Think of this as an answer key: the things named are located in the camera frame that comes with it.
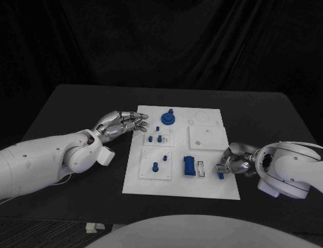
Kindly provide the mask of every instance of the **gray carpet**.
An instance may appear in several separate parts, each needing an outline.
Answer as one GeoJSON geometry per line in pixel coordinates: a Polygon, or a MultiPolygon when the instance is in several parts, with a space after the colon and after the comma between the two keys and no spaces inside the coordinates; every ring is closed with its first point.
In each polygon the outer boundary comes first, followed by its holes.
{"type": "Polygon", "coordinates": [[[97,234],[85,233],[85,223],[0,219],[0,247],[82,248],[111,232],[113,225],[97,234]]]}

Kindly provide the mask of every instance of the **black backdrop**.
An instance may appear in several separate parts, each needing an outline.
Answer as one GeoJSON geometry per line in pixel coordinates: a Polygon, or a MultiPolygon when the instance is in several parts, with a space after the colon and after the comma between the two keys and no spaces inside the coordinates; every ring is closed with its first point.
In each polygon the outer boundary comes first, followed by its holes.
{"type": "Polygon", "coordinates": [[[0,2],[0,149],[61,83],[284,92],[323,144],[323,3],[0,2]]]}

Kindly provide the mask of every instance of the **robotic hand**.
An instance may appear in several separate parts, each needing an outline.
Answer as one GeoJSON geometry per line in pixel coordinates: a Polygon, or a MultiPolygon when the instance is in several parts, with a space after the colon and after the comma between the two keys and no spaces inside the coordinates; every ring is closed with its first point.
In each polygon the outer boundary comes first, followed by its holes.
{"type": "Polygon", "coordinates": [[[304,145],[323,149],[300,142],[278,142],[261,149],[231,143],[216,165],[218,173],[244,173],[247,177],[258,173],[258,189],[274,197],[283,193],[304,199],[310,186],[323,193],[323,161],[314,150],[304,145]]]}
{"type": "Polygon", "coordinates": [[[95,162],[108,165],[114,152],[103,144],[123,133],[147,131],[147,115],[113,111],[93,130],[25,141],[0,151],[0,199],[29,194],[95,162]]]}

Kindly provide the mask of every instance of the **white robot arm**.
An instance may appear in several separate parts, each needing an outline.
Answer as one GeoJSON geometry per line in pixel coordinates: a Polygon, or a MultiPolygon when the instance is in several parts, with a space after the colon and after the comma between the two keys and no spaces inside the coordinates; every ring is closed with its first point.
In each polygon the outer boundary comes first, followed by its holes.
{"type": "Polygon", "coordinates": [[[258,189],[274,197],[281,193],[304,199],[310,186],[323,193],[323,161],[304,145],[323,149],[300,142],[278,142],[261,149],[231,143],[216,165],[218,173],[244,173],[247,177],[258,174],[258,189]]]}
{"type": "Polygon", "coordinates": [[[149,116],[114,111],[93,130],[25,141],[0,151],[0,199],[29,194],[67,175],[82,173],[95,162],[108,165],[114,152],[103,144],[123,133],[147,129],[149,116]]]}

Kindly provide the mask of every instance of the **black table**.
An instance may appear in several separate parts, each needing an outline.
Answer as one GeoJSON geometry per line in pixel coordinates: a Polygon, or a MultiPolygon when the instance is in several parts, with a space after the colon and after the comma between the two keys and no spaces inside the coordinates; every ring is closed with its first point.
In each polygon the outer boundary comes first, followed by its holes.
{"type": "MultiPolygon", "coordinates": [[[[270,92],[172,90],[126,87],[58,86],[25,140],[88,129],[113,110],[139,105],[219,109],[229,142],[260,147],[278,141],[314,143],[287,96],[270,92]]],[[[0,205],[0,217],[129,224],[173,214],[208,214],[253,221],[287,232],[323,234],[323,195],[307,199],[271,197],[257,188],[260,177],[237,175],[241,200],[123,194],[131,133],[108,147],[110,166],[98,164],[68,183],[18,197],[0,205]]]]}

